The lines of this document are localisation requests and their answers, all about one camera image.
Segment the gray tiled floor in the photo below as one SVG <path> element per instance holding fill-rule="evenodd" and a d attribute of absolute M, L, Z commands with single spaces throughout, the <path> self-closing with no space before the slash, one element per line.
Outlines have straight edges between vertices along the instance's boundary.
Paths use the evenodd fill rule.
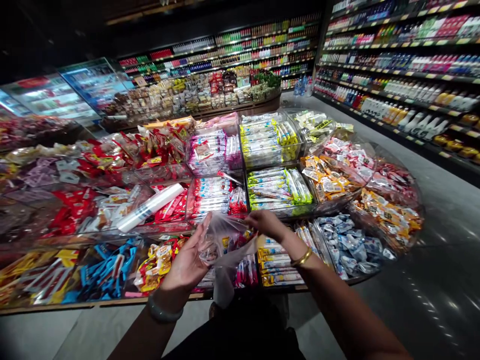
<path fill-rule="evenodd" d="M 291 104 L 293 93 L 282 95 Z M 403 259 L 354 288 L 415 359 L 478 359 L 480 190 L 349 116 L 311 97 L 298 105 L 355 125 L 398 157 L 417 178 L 426 207 L 421 241 Z M 288 325 L 307 359 L 343 359 L 308 293 L 288 295 Z M 208 319 L 210 301 L 189 302 L 167 350 Z M 141 306 L 0 317 L 7 359 L 104 360 Z"/>

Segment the bangle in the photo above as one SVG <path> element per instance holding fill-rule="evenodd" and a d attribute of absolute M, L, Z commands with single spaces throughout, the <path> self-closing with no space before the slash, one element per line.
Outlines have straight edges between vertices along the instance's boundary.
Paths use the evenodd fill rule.
<path fill-rule="evenodd" d="M 312 255 L 312 248 L 309 247 L 308 250 L 306 251 L 305 255 L 303 255 L 301 258 L 299 258 L 296 261 L 290 261 L 290 265 L 292 268 L 299 267 L 300 265 L 305 264 L 305 262 L 309 259 L 310 255 Z"/>

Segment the glass door refrigerator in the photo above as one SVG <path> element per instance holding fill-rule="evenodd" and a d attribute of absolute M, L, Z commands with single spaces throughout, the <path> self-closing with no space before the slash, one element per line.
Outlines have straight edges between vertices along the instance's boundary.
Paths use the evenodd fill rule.
<path fill-rule="evenodd" d="M 36 115 L 71 119 L 84 127 L 100 119 L 57 73 L 13 82 L 0 89 Z"/>
<path fill-rule="evenodd" d="M 105 57 L 65 66 L 58 72 L 100 115 L 105 115 L 115 94 L 134 88 L 129 77 Z"/>
<path fill-rule="evenodd" d="M 32 112 L 20 102 L 9 96 L 5 91 L 0 90 L 0 115 L 24 117 Z"/>

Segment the clothing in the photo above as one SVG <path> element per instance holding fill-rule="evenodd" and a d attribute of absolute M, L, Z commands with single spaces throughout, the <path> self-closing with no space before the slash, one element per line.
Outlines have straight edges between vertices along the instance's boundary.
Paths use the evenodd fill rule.
<path fill-rule="evenodd" d="M 264 296 L 235 299 L 163 359 L 304 360 L 292 328 Z"/>

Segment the white paper roll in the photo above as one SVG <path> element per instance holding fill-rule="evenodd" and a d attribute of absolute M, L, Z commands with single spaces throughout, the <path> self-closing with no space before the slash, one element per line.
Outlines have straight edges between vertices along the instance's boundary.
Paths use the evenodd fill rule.
<path fill-rule="evenodd" d="M 166 187 L 161 192 L 153 195 L 145 203 L 135 209 L 135 211 L 129 213 L 123 219 L 121 219 L 117 228 L 122 233 L 128 233 L 150 215 L 155 214 L 158 210 L 163 208 L 178 195 L 184 192 L 184 188 L 179 183 Z"/>

